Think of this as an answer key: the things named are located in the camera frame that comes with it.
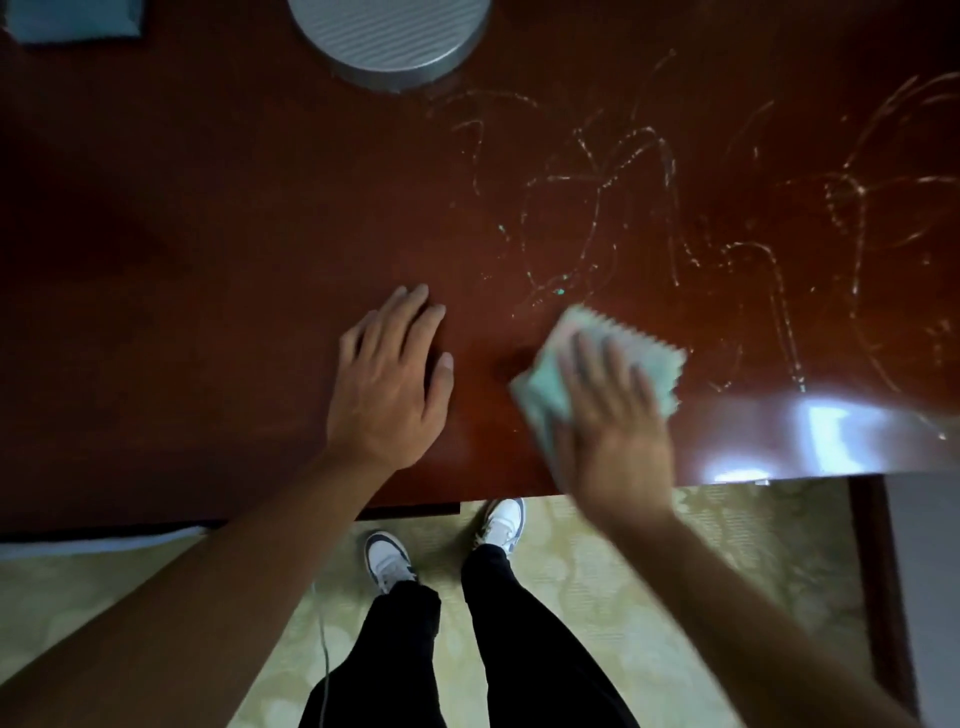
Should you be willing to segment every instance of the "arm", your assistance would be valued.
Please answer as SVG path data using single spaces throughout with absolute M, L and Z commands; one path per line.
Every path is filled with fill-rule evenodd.
M 418 317 L 426 297 L 398 289 L 343 336 L 327 447 L 296 482 L 16 674 L 0 688 L 5 725 L 228 723 L 337 540 L 444 427 L 452 358 L 425 395 L 444 316 Z
M 584 515 L 658 596 L 752 728 L 917 728 L 730 569 L 673 513 L 673 452 L 642 372 L 612 343 L 577 337 L 563 362 L 573 425 L 560 470 Z

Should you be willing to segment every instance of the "silver lid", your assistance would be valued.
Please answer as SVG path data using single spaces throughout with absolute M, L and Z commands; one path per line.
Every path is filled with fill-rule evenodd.
M 288 0 L 333 71 L 374 91 L 429 84 L 462 63 L 487 27 L 491 0 Z

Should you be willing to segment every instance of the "patterned carpet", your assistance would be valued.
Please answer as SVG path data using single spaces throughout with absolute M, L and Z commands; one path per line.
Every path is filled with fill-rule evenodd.
M 869 673 L 845 481 L 687 488 L 675 503 L 728 563 L 851 667 Z M 443 599 L 435 665 L 447 724 L 487 725 L 486 680 L 458 578 L 481 505 L 465 504 L 459 516 L 356 524 L 318 575 L 317 596 L 300 602 L 232 728 L 297 725 L 306 696 L 324 676 L 320 614 L 332 665 L 346 657 L 375 596 L 359 551 L 362 536 L 375 528 L 403 541 L 421 580 Z M 683 634 L 566 498 L 531 499 L 528 506 L 513 557 L 517 577 L 587 646 L 640 724 L 738 725 Z M 195 541 L 0 564 L 0 681 Z

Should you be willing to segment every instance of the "sneaker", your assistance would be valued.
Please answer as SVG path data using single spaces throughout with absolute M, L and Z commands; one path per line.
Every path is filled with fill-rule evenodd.
M 492 500 L 487 506 L 483 526 L 477 534 L 474 546 L 492 544 L 500 546 L 509 556 L 523 533 L 527 521 L 527 506 L 523 498 Z
M 417 581 L 407 549 L 396 536 L 386 531 L 374 531 L 367 537 L 364 553 L 367 570 L 382 594 L 389 594 L 401 581 Z

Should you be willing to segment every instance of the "finger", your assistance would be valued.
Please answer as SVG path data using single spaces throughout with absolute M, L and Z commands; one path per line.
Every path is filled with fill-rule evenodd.
M 557 363 L 560 366 L 560 375 L 564 380 L 566 393 L 570 397 L 570 410 L 573 413 L 574 424 L 580 428 L 595 425 L 600 419 L 600 410 L 592 390 L 581 379 L 573 357 L 559 352 Z
M 560 418 L 554 418 L 551 426 L 553 429 L 553 450 L 557 456 L 557 476 L 561 480 L 561 488 L 569 492 L 576 484 L 576 433 L 570 423 L 564 422 Z
M 376 312 L 376 315 L 373 316 L 373 319 L 367 324 L 367 331 L 363 337 L 363 344 L 360 345 L 361 358 L 370 359 L 373 357 L 377 346 L 380 344 L 380 335 L 383 331 L 384 319 L 390 315 L 390 312 L 394 310 L 399 301 L 406 297 L 406 295 L 407 287 L 405 285 L 399 286 L 398 289 L 391 294 L 390 298 L 387 299 L 387 302 L 380 307 L 380 310 Z
M 654 392 L 654 385 L 650 381 L 650 377 L 644 374 L 643 370 L 635 364 L 630 368 L 630 381 L 631 389 L 644 411 L 659 417 L 660 404 L 657 401 L 657 393 Z
M 430 353 L 433 337 L 437 335 L 437 328 L 446 315 L 445 305 L 432 305 L 427 308 L 410 326 L 407 334 L 407 343 L 403 345 L 403 361 L 416 366 L 419 370 L 426 369 L 426 356 Z
M 591 387 L 602 387 L 607 379 L 603 356 L 597 350 L 596 344 L 582 331 L 573 336 L 574 351 L 577 352 L 577 363 L 584 374 L 584 379 Z
M 611 336 L 603 342 L 604 367 L 607 376 L 598 396 L 607 411 L 617 419 L 630 417 L 639 408 L 632 402 L 635 398 L 630 384 L 630 367 L 623 350 Z
M 376 316 L 376 311 L 367 311 L 360 321 L 353 325 L 340 337 L 340 371 L 342 372 L 357 357 L 357 344 L 360 343 L 360 337 L 363 336 L 367 324 Z
M 627 365 L 627 357 L 620 345 L 614 341 L 612 336 L 608 336 L 604 340 L 603 351 L 610 380 L 624 392 L 629 392 L 631 388 L 630 367 Z
M 437 434 L 446 425 L 446 411 L 450 406 L 450 394 L 453 392 L 453 354 L 444 352 L 437 359 L 430 377 L 430 389 L 426 393 L 426 405 L 423 419 L 436 427 Z
M 420 307 L 426 303 L 430 289 L 424 283 L 414 288 L 413 292 L 397 303 L 394 309 L 383 320 L 383 336 L 377 347 L 377 352 L 386 355 L 391 361 L 400 359 L 400 349 L 403 348 L 403 339 L 407 329 L 417 317 Z

